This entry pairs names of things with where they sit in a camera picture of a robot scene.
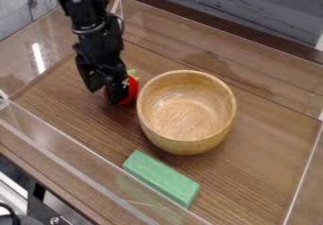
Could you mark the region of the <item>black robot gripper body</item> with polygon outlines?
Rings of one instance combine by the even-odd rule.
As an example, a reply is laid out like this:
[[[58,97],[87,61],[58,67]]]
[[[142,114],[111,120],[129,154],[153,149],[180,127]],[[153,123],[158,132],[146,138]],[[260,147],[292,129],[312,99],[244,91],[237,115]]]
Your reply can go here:
[[[69,17],[77,65],[83,69],[121,69],[122,28],[118,17],[109,13],[107,0],[57,0]]]

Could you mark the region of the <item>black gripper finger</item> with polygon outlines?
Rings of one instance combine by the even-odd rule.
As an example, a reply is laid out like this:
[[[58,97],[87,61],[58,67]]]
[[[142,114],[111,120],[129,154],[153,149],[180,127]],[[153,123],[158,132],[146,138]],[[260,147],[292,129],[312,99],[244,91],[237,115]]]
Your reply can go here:
[[[122,63],[107,69],[103,77],[103,94],[109,104],[118,104],[127,97],[127,74]]]
[[[103,86],[102,73],[97,70],[95,66],[91,63],[85,61],[85,59],[79,55],[75,56],[75,65],[82,83],[87,91],[90,93],[94,93]]]

